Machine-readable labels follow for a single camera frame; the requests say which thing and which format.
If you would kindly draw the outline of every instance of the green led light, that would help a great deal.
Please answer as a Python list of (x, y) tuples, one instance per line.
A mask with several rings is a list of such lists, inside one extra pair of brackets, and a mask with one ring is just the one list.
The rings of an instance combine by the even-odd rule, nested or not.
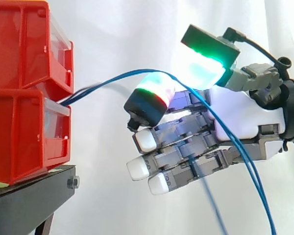
[(184, 44), (179, 54), (178, 78), (186, 85), (206, 90), (215, 85), (225, 72), (222, 63), (207, 58)]

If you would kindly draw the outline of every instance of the cylindrical sensor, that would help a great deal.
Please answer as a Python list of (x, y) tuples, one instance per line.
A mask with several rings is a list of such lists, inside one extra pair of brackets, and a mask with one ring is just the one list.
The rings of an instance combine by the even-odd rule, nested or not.
[(137, 131), (140, 126), (156, 126), (174, 96), (175, 85), (175, 81), (165, 73), (152, 72), (147, 75), (124, 105), (130, 114), (128, 128)]

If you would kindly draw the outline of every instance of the black connector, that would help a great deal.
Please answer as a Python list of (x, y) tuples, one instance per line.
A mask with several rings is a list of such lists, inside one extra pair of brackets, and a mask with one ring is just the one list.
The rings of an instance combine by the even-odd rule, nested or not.
[(246, 35), (237, 31), (233, 28), (227, 28), (224, 35), (222, 36), (224, 39), (234, 43), (234, 42), (244, 42), (246, 39)]

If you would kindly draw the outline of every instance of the white fingertip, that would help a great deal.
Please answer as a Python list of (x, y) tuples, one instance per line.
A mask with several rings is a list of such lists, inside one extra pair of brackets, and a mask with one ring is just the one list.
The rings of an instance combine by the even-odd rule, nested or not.
[(158, 173), (154, 177), (148, 179), (150, 192), (153, 195), (160, 195), (169, 192), (166, 178), (163, 173)]
[(142, 180), (149, 176), (149, 171), (142, 156), (129, 161), (126, 166), (134, 181)]
[(135, 133), (135, 139), (143, 153), (149, 153), (157, 148), (157, 143), (148, 128)]

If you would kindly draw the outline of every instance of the red storage bin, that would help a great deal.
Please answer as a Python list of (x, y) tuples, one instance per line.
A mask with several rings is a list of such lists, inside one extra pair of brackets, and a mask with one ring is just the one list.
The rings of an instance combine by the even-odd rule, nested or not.
[(71, 110), (39, 90), (0, 90), (0, 182), (13, 185), (70, 160)]
[(35, 88), (54, 101), (73, 93), (73, 44), (47, 2), (0, 0), (0, 88)]

